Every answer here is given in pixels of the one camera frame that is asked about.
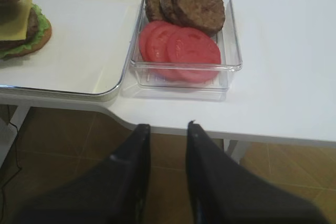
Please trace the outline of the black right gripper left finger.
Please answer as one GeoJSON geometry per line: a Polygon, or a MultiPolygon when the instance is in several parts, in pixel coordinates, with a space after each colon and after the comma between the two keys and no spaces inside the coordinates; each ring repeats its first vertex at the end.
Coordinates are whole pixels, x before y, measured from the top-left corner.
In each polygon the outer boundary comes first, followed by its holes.
{"type": "Polygon", "coordinates": [[[151,170],[151,128],[139,124],[80,177],[29,200],[15,223],[143,223],[151,170]]]}

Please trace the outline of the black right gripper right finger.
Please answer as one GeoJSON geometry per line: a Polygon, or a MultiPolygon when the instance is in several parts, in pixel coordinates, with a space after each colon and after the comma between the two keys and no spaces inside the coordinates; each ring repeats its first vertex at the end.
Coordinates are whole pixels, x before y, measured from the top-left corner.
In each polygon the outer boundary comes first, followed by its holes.
{"type": "Polygon", "coordinates": [[[194,223],[328,223],[313,203],[237,164],[193,121],[186,174],[194,223]]]}

